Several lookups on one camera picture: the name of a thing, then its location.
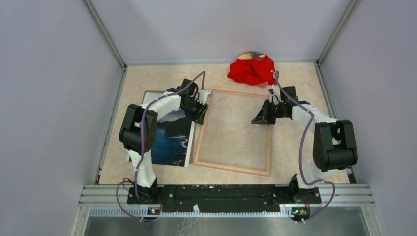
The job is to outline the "pink photo frame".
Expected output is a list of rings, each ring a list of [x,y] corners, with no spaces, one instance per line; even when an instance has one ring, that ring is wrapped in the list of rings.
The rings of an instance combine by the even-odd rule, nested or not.
[[[258,176],[270,175],[271,126],[252,124],[267,95],[214,88],[201,127],[194,164]]]

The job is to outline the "seascape photo print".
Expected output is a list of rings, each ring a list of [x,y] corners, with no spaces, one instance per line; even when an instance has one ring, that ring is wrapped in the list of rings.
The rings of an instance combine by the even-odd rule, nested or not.
[[[126,109],[120,133],[132,127],[133,137],[140,141],[142,112],[148,105],[150,113],[157,112],[156,135],[151,149],[153,164],[187,167],[191,155],[191,145],[195,123],[185,116],[180,108],[181,97],[167,97],[169,93],[146,92],[143,104],[130,104]]]

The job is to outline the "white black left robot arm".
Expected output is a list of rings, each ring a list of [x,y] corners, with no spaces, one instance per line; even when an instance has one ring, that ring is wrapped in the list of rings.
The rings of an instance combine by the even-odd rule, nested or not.
[[[212,94],[207,89],[197,89],[193,80],[184,79],[181,86],[169,88],[148,103],[131,104],[119,132],[119,141],[128,151],[134,166],[134,190],[145,203],[157,199],[157,178],[153,171],[151,149],[157,135],[157,123],[172,111],[183,110],[194,123],[203,125],[208,110],[207,100]]]

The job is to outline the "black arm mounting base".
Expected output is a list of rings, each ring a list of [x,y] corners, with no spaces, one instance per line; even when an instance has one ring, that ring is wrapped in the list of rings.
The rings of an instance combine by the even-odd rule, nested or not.
[[[281,204],[319,204],[318,188],[298,189],[281,184],[230,185],[160,185],[150,190],[129,189],[128,204],[162,206],[163,213],[191,212],[197,206],[201,213],[279,212]]]

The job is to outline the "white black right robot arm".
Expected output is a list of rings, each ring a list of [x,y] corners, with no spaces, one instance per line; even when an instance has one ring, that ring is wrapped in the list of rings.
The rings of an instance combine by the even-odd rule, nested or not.
[[[289,184],[288,195],[295,203],[308,197],[326,178],[339,170],[353,166],[358,161],[353,124],[349,120],[337,120],[324,115],[307,101],[300,101],[294,86],[274,85],[269,90],[261,110],[252,119],[252,124],[274,125],[278,118],[289,118],[304,126],[298,154],[299,173]],[[312,162],[303,167],[302,152],[307,132],[314,135]]]

